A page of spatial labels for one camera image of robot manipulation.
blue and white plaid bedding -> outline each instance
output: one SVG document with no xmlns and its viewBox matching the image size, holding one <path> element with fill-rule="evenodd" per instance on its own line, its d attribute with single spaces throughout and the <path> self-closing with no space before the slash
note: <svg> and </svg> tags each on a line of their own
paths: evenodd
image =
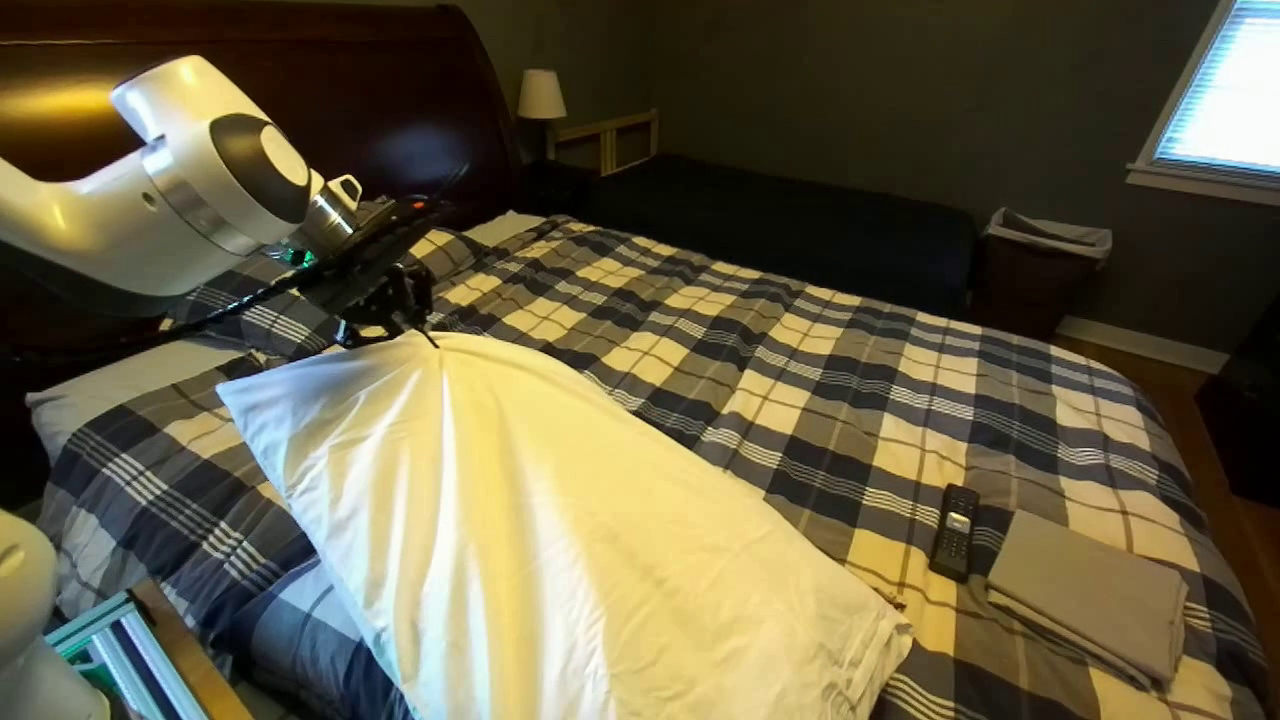
<svg viewBox="0 0 1280 720">
<path fill-rule="evenodd" d="M 578 368 L 622 406 L 754 483 L 817 546 L 903 609 L 917 630 L 879 715 L 1258 715 L 1264 658 L 1154 411 L 1117 370 L 970 322 L 715 263 L 551 218 L 499 248 L 424 240 L 431 328 L 486 332 Z M 404 711 L 310 546 L 213 397 L 221 370 L 82 423 L 42 507 L 62 604 L 151 573 L 262 683 L 322 715 Z M 1186 643 L 1173 686 L 995 616 L 926 573 L 939 490 L 976 487 L 976 563 L 1008 511 L 1173 563 Z"/>
</svg>

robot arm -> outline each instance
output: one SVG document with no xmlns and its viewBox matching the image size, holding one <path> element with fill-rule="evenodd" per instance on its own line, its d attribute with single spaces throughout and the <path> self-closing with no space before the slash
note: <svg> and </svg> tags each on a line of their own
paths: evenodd
<svg viewBox="0 0 1280 720">
<path fill-rule="evenodd" d="M 145 140 L 130 154 L 66 184 L 0 159 L 0 256 L 42 286 L 120 315 L 165 313 L 260 244 L 309 244 L 295 229 L 316 202 L 353 210 L 204 57 L 120 85 L 113 105 Z"/>
<path fill-rule="evenodd" d="M 113 703 L 42 643 L 54 558 L 23 519 L 0 511 L 0 696 L 4 715 L 113 715 Z"/>
</svg>

dark wall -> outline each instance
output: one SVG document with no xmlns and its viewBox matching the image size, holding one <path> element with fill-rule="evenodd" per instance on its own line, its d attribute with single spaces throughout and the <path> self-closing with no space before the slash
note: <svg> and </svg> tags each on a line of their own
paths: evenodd
<svg viewBox="0 0 1280 720">
<path fill-rule="evenodd" d="M 551 62 L 568 117 L 595 121 L 653 109 L 653 0 L 450 0 L 458 5 L 511 101 L 522 62 Z"/>
<path fill-rule="evenodd" d="M 662 143 L 989 216 L 1117 229 L 1084 315 L 1230 346 L 1275 210 L 1123 188 L 1213 0 L 656 0 Z"/>
</svg>

wooden headboard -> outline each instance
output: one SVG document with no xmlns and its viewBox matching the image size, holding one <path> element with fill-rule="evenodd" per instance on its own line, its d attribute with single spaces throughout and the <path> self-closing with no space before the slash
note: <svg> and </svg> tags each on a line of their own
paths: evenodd
<svg viewBox="0 0 1280 720">
<path fill-rule="evenodd" d="M 511 195 L 499 85 L 475 27 L 448 5 L 0 5 L 0 154 L 42 178 L 127 154 L 134 136 L 107 92 L 184 53 L 222 68 L 322 177 L 448 193 L 450 222 Z M 127 322 L 0 268 L 0 501 L 42 465 L 19 392 L 82 370 L 93 346 Z"/>
</svg>

gray towel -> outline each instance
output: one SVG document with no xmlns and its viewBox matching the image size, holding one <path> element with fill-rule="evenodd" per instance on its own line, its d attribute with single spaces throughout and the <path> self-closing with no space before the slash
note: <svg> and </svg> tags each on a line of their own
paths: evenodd
<svg viewBox="0 0 1280 720">
<path fill-rule="evenodd" d="M 1180 573 L 1016 511 L 989 575 L 995 609 L 1154 678 L 1183 655 Z"/>
</svg>

